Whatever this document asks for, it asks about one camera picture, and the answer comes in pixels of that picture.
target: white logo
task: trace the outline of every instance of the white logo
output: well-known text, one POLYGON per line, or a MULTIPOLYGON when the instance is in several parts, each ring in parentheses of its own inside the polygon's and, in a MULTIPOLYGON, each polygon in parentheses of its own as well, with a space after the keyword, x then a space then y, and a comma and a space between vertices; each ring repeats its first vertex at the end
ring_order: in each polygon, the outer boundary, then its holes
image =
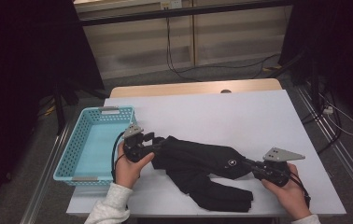
POLYGON ((237 164, 237 161, 229 160, 228 163, 229 163, 230 166, 235 166, 237 164))

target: wall outlet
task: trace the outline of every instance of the wall outlet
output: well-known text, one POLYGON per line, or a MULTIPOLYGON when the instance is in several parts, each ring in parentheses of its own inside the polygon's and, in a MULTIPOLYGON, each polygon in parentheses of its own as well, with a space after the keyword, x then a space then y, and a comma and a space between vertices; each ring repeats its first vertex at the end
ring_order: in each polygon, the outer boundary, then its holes
POLYGON ((179 1, 170 1, 171 9, 182 8, 182 0, 179 1))

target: black cloth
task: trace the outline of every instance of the black cloth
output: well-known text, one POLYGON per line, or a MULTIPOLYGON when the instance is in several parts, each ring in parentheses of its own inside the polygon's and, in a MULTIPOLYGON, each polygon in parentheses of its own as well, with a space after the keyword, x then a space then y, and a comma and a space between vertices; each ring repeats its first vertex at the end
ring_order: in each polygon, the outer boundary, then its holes
POLYGON ((252 192, 212 182, 209 174, 236 179, 250 171, 245 157, 231 147, 163 139, 162 149, 152 160, 154 169, 164 169, 176 186, 200 206, 211 211, 247 212, 252 192))

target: plastic basket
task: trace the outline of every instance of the plastic basket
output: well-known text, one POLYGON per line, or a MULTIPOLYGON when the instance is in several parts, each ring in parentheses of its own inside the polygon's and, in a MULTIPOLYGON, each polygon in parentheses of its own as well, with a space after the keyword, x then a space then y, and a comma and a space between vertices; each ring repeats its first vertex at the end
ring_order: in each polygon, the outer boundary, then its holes
POLYGON ((81 111, 53 178, 71 186, 109 185, 116 138, 136 124, 131 106, 91 107, 81 111))

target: white sleeve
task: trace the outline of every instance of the white sleeve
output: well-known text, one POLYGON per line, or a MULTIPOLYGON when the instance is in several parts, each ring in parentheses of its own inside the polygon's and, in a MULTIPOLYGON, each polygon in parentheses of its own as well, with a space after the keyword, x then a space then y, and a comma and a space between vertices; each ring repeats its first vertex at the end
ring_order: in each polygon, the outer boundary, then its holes
POLYGON ((85 224, 113 224, 125 221, 130 216, 130 210, 126 209, 126 204, 132 193, 131 189, 110 184, 106 198, 96 202, 85 224))
POLYGON ((317 215, 311 215, 302 219, 291 222, 290 224, 320 224, 317 215))

